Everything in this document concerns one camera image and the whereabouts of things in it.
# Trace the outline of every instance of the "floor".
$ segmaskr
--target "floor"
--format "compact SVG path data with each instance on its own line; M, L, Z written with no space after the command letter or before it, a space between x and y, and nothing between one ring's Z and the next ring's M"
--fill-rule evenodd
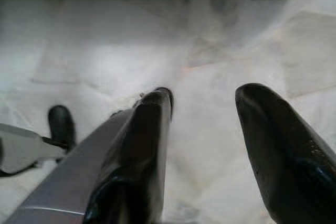
M235 89L268 85L336 150L336 0L0 0L0 122L48 136L54 104L81 141L171 88L163 219L273 223L244 147ZM0 222L55 167L0 179Z

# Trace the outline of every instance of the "marble floor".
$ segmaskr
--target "marble floor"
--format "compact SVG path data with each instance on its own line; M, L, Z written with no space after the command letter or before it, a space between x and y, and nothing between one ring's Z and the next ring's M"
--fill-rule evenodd
M171 88L167 222L273 223L249 165L235 89L280 93L336 150L336 0L0 0L0 122L48 136L54 104L78 141ZM0 179L0 223L55 164Z

